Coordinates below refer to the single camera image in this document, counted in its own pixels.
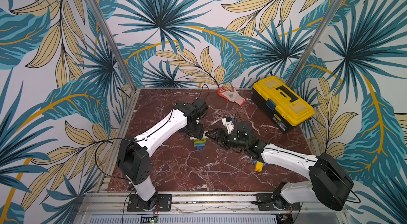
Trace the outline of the light green long brick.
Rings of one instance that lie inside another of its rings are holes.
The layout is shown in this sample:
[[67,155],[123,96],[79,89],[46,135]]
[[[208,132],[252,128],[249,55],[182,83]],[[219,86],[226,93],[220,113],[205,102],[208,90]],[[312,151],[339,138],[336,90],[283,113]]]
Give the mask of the light green long brick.
[[195,142],[206,142],[206,139],[194,139],[193,141],[194,141],[194,143]]
[[206,143],[205,142],[195,142],[194,146],[205,146]]

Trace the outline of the yellow square brick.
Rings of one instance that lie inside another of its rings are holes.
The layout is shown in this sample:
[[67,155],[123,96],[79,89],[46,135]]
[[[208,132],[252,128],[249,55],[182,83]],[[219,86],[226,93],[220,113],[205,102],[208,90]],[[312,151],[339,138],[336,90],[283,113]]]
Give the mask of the yellow square brick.
[[260,172],[262,172],[263,167],[264,167],[264,163],[257,161],[255,164],[255,171],[260,173]]

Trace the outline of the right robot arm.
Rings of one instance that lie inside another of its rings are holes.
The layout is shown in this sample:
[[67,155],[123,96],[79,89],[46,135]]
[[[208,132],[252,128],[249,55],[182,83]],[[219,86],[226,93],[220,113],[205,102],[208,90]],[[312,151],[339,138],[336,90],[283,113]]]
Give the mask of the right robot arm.
[[353,181],[331,155],[301,154],[260,140],[247,122],[236,123],[233,130],[211,130],[206,136],[224,149],[242,149],[261,167],[273,164],[305,177],[304,182],[281,182],[270,199],[256,200],[259,207],[287,210],[297,203],[319,202],[341,211],[352,192]]

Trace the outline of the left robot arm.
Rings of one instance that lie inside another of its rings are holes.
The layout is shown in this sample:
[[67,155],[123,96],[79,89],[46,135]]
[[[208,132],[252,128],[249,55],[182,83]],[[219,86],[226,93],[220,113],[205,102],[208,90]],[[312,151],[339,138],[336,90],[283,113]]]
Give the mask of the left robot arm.
[[177,103],[166,117],[147,131],[135,136],[133,140],[121,140],[116,166],[131,182],[137,196],[147,208],[158,197],[150,178],[151,157],[159,146],[177,132],[202,139],[204,127],[200,119],[207,111],[208,105],[202,99],[196,99],[191,104]]

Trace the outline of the red white work glove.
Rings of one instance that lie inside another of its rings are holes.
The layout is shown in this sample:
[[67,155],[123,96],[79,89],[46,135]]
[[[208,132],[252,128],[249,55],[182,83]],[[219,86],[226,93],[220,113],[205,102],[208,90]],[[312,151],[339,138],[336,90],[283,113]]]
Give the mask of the red white work glove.
[[243,98],[234,87],[232,90],[229,90],[226,87],[219,87],[217,94],[230,102],[238,104],[239,106],[242,106],[246,102],[246,99]]

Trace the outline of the yellow black toolbox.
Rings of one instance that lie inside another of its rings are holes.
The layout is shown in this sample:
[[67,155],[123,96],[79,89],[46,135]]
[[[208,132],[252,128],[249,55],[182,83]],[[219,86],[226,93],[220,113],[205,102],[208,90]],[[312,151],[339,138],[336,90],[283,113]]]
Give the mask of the yellow black toolbox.
[[310,104],[275,76],[254,83],[252,101],[282,132],[293,130],[315,114]]

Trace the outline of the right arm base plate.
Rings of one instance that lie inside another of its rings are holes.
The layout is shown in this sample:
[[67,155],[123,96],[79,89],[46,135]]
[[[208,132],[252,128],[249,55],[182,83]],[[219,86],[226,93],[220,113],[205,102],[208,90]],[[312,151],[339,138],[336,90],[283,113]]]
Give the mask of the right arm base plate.
[[255,200],[251,203],[258,206],[260,211],[291,211],[301,208],[300,203],[290,204],[281,196],[273,195],[272,193],[258,193],[255,195]]

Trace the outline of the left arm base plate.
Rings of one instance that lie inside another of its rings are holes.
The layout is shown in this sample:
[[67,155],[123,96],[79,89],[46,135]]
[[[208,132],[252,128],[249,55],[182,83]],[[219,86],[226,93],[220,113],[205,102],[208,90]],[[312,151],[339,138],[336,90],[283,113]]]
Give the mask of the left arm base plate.
[[128,212],[154,211],[169,212],[172,206],[172,194],[154,194],[148,201],[139,195],[131,194],[127,206]]

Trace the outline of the aluminium front rail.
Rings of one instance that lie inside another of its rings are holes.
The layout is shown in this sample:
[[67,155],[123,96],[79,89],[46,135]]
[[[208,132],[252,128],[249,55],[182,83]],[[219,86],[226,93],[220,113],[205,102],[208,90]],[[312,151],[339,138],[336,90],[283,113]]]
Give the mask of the aluminium front rail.
[[300,203],[287,210],[264,211],[254,204],[256,192],[172,192],[157,211],[129,202],[126,192],[90,193],[74,219],[76,224],[141,224],[156,214],[157,224],[351,224],[350,212],[330,210],[321,203]]

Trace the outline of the left aluminium post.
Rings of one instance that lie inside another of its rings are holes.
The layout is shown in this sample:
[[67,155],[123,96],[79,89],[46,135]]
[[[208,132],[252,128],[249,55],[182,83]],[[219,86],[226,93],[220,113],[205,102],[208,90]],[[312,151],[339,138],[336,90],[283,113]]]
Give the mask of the left aluminium post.
[[126,82],[130,86],[131,91],[136,92],[137,87],[134,84],[132,76],[129,73],[129,71],[125,65],[125,61],[121,55],[121,52],[117,46],[117,43],[114,40],[114,37],[108,27],[107,21],[101,11],[101,8],[100,8],[97,0],[86,0],[86,2],[88,2],[90,10],[91,10],[93,16],[95,17],[96,22],[100,26],[100,30],[101,30],[102,34],[104,35],[110,49],[112,50],[112,54],[115,57],[117,64],[118,64],[119,68],[121,69]]

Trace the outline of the aluminium post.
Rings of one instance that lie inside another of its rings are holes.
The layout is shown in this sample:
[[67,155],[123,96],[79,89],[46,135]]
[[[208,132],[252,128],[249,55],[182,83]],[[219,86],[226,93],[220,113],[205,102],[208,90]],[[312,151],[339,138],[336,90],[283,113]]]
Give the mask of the aluminium post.
[[327,11],[322,18],[320,24],[316,28],[310,42],[308,43],[306,49],[304,50],[302,56],[298,59],[298,62],[293,69],[286,85],[290,88],[293,88],[293,85],[301,73],[303,67],[305,66],[309,56],[311,55],[311,52],[313,51],[315,45],[319,41],[319,38],[323,34],[324,30],[329,26],[329,23],[332,21],[333,17],[335,16],[336,12],[338,9],[341,7],[341,4],[343,3],[344,0],[333,0],[332,4],[327,8]]
[[131,91],[136,92],[137,87],[134,84],[132,76],[129,73],[129,71],[125,65],[125,61],[121,55],[121,52],[117,46],[117,43],[114,40],[114,37],[108,27],[107,21],[101,11],[101,8],[100,8],[97,0],[86,0],[86,2],[88,2],[90,10],[91,10],[93,16],[95,17],[96,22],[100,26],[100,30],[101,30],[102,34],[104,35],[110,49],[112,50],[112,54],[115,57],[117,64],[118,64],[119,68],[121,69],[126,82],[130,86]]

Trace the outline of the right aluminium post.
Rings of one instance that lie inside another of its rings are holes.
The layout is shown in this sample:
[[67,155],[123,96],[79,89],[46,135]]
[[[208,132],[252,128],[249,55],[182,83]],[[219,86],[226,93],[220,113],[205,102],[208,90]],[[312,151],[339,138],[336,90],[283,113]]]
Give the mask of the right aluminium post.
[[302,56],[298,59],[298,62],[293,69],[286,85],[290,88],[293,88],[293,85],[301,73],[303,67],[305,66],[309,56],[311,55],[311,52],[313,51],[315,45],[319,41],[319,38],[323,34],[324,30],[329,26],[329,23],[332,21],[333,17],[335,16],[336,12],[338,9],[341,7],[341,4],[343,3],[344,0],[333,0],[332,4],[327,8],[327,11],[322,18],[320,24],[316,28],[310,42],[308,43],[306,49],[304,50]]

